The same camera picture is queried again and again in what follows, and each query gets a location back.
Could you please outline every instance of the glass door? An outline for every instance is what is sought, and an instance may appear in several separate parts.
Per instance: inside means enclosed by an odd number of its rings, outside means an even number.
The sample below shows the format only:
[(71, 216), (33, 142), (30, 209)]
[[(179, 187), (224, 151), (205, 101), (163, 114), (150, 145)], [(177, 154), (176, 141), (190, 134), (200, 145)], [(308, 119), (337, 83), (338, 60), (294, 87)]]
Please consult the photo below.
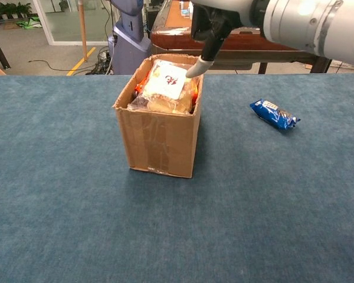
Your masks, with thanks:
[[(34, 0), (44, 31), (51, 45), (81, 44), (80, 19), (77, 0)], [(83, 0), (87, 43), (107, 44), (112, 34), (110, 2), (106, 0)], [(114, 23), (119, 12), (113, 10)]]

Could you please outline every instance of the yellow floor line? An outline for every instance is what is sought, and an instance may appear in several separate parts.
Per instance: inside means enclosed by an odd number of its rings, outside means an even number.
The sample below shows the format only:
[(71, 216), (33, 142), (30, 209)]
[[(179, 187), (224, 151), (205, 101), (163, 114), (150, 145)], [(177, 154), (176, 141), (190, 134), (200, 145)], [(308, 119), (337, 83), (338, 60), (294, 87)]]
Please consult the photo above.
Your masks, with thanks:
[[(96, 48), (95, 48), (95, 47), (92, 47), (92, 49), (89, 50), (89, 52), (88, 52), (88, 54), (87, 54), (87, 57), (89, 57), (89, 56), (93, 53), (94, 50), (96, 50)], [(82, 58), (82, 59), (71, 69), (71, 71), (68, 72), (67, 75), (72, 75), (72, 74), (82, 65), (83, 62), (84, 62), (84, 58)]]

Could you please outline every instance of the wooden table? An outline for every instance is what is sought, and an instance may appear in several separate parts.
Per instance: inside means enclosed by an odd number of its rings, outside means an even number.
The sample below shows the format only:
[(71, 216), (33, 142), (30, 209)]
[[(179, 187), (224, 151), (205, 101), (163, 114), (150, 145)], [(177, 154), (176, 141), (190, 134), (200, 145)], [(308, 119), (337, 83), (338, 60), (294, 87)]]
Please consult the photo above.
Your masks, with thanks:
[[(179, 1), (166, 0), (152, 28), (152, 54), (200, 55), (203, 43), (194, 41), (190, 33), (191, 20), (181, 16)], [(331, 60), (269, 42), (259, 29), (239, 28), (225, 40), (212, 68), (250, 70), (255, 62), (261, 63), (259, 74), (265, 74), (268, 62), (302, 62), (313, 66), (311, 73), (326, 73)]]

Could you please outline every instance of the potted plant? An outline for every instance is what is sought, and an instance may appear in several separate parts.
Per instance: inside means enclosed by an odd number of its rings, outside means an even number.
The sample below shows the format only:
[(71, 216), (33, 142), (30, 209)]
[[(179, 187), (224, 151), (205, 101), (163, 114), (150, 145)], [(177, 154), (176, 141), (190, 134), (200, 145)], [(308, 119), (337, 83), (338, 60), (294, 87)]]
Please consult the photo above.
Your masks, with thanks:
[(6, 5), (4, 5), (3, 3), (0, 3), (0, 18), (1, 19), (8, 19), (6, 13), (5, 13), (5, 10), (6, 10)]
[(8, 19), (13, 19), (13, 15), (16, 15), (17, 18), (17, 6), (16, 4), (13, 3), (8, 3), (5, 5), (6, 9), (5, 9), (5, 14), (8, 17)]
[(68, 9), (68, 2), (67, 0), (61, 0), (59, 2), (59, 6), (60, 6), (60, 9), (62, 12), (64, 12), (64, 10), (67, 10)]
[(31, 4), (22, 5), (20, 2), (17, 6), (17, 14), (19, 18), (27, 18), (31, 14)]

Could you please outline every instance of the cardboard box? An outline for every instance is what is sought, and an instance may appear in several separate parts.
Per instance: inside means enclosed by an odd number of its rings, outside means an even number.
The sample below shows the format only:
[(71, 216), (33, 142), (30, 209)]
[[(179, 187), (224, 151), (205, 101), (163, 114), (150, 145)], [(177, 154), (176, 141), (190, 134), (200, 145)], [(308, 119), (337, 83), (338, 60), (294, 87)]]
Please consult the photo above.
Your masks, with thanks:
[(155, 60), (193, 65), (197, 57), (159, 54), (145, 59), (124, 87), (113, 108), (122, 133), (130, 168), (163, 175), (191, 178), (196, 138), (201, 116), (203, 75), (199, 78), (198, 99), (191, 115), (131, 111), (136, 84), (146, 77)]

